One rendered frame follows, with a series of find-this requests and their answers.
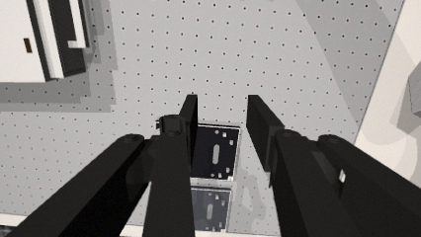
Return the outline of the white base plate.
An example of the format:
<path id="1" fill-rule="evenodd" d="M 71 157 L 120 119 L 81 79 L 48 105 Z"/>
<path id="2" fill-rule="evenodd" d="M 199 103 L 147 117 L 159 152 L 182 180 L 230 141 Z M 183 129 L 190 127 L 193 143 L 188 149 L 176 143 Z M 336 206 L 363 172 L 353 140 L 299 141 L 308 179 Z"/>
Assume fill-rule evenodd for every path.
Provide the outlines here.
<path id="1" fill-rule="evenodd" d="M 0 214 L 29 216 L 115 140 L 198 95 L 198 123 L 240 126 L 225 233 L 281 237 L 248 95 L 309 140 L 355 145 L 405 0 L 82 0 L 86 72 L 0 82 Z"/>

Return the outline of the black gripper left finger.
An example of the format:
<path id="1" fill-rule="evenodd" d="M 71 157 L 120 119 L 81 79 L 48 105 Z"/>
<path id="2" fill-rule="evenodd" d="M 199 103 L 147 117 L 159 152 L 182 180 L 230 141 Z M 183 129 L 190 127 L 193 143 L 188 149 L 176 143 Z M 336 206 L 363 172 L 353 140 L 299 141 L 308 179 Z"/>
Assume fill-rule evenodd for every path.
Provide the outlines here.
<path id="1" fill-rule="evenodd" d="M 159 128 L 150 139 L 118 138 L 5 237 L 119 237 L 149 182 L 141 237 L 196 237 L 190 172 L 198 95 L 188 94 Z"/>

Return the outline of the black flat plate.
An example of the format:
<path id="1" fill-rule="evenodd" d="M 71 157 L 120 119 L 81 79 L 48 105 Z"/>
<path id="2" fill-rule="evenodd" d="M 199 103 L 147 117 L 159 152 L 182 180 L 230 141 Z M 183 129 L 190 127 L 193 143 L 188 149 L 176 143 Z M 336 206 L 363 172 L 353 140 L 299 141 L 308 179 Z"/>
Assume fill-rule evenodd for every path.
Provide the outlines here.
<path id="1" fill-rule="evenodd" d="M 190 178 L 233 181 L 240 126 L 198 123 Z"/>

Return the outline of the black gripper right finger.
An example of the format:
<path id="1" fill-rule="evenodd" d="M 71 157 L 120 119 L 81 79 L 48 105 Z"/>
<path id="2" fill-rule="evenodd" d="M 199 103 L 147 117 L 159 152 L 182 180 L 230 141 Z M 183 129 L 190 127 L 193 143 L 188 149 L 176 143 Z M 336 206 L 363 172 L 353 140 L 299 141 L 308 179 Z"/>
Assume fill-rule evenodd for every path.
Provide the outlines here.
<path id="1" fill-rule="evenodd" d="M 246 128 L 271 172 L 281 237 L 421 237 L 421 189 L 346 139 L 309 140 L 259 95 L 248 95 Z"/>

